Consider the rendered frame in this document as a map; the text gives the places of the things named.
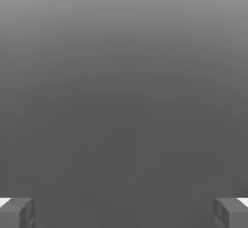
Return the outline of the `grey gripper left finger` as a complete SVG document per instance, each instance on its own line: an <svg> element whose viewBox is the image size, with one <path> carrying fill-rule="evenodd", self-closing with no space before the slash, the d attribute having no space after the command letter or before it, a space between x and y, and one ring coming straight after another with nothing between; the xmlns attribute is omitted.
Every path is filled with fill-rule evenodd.
<svg viewBox="0 0 248 228"><path fill-rule="evenodd" d="M0 228L36 228L35 199L0 197Z"/></svg>

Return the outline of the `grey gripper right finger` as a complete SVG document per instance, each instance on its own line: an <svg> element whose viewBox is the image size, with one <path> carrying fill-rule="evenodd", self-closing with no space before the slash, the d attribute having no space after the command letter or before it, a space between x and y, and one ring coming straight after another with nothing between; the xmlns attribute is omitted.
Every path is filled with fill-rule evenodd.
<svg viewBox="0 0 248 228"><path fill-rule="evenodd" d="M217 228L248 228L248 197L213 199Z"/></svg>

